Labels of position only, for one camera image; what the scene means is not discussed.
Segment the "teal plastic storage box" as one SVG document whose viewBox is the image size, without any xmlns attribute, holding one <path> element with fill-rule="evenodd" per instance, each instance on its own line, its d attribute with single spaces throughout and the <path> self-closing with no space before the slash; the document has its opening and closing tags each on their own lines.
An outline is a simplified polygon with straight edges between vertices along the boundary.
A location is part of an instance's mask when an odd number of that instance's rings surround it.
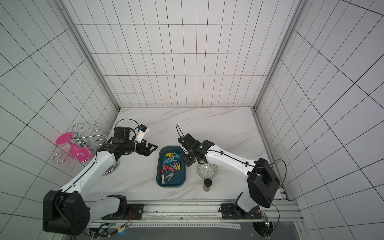
<svg viewBox="0 0 384 240">
<path fill-rule="evenodd" d="M 167 179 L 165 179 L 165 185 L 162 185 L 161 174 L 162 174 L 163 165 L 167 165 L 171 167 L 171 164 L 175 163 L 175 162 L 172 162 L 172 163 L 163 164 L 163 161 L 168 159 L 168 157 L 166 156 L 166 154 L 168 153 L 177 153 L 180 156 L 180 158 L 176 162 L 181 163 L 181 170 L 180 171 L 175 170 L 174 172 L 175 175 L 170 179 L 170 181 L 168 182 Z M 156 175 L 156 182 L 160 187 L 178 188 L 185 183 L 187 178 L 187 167 L 182 158 L 184 155 L 185 155 L 184 151 L 179 146 L 167 146 L 160 150 L 158 165 L 157 165 L 157 175 Z M 171 172 L 168 171 L 167 173 L 163 173 L 163 174 L 167 176 L 170 173 Z"/>
</svg>

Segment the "teal clothespin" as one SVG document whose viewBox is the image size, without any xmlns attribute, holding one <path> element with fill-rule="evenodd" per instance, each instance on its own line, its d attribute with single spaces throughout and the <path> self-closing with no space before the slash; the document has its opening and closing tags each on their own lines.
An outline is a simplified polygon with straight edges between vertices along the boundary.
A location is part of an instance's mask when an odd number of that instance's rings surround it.
<svg viewBox="0 0 384 240">
<path fill-rule="evenodd" d="M 167 163 L 172 163 L 172 162 L 176 162 L 178 161 L 178 159 L 175 159 L 175 158 L 168 158 L 166 160 L 163 161 L 163 164 L 167 164 Z"/>
</svg>

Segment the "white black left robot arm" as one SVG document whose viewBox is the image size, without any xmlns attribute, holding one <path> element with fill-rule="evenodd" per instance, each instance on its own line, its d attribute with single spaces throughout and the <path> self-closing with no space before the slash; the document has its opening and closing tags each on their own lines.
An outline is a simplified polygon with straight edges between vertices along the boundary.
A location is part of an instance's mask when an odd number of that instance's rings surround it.
<svg viewBox="0 0 384 240">
<path fill-rule="evenodd" d="M 137 153 L 148 157 L 158 147 L 143 140 L 118 140 L 105 143 L 92 161 L 69 183 L 57 191 L 49 191 L 43 199 L 43 230 L 69 236 L 80 235 L 95 220 L 105 216 L 124 219 L 129 213 L 127 199 L 121 195 L 87 205 L 85 200 L 95 184 L 123 155 Z"/>
</svg>

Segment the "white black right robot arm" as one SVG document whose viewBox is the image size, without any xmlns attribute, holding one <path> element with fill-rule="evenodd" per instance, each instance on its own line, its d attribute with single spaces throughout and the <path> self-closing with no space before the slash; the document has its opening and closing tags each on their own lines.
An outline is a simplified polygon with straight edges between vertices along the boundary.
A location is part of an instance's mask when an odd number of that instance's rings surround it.
<svg viewBox="0 0 384 240">
<path fill-rule="evenodd" d="M 178 139 L 189 167 L 193 163 L 213 164 L 237 174 L 242 191 L 233 204 L 222 204 L 223 219 L 261 219 L 259 207 L 270 208 L 274 199 L 282 198 L 282 181 L 272 164 L 263 158 L 249 160 L 232 154 L 211 141 L 199 142 L 190 135 Z"/>
</svg>

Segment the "red clothespin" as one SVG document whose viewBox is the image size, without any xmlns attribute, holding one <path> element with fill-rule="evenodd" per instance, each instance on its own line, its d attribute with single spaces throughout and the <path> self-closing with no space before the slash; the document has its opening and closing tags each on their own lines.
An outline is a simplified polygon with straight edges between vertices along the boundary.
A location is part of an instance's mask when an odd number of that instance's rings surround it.
<svg viewBox="0 0 384 240">
<path fill-rule="evenodd" d="M 175 169 L 173 167 L 170 167 L 170 166 L 167 166 L 167 165 L 163 165 L 163 167 L 162 167 L 162 174 L 163 173 L 167 173 L 168 171 L 174 173 Z"/>
</svg>

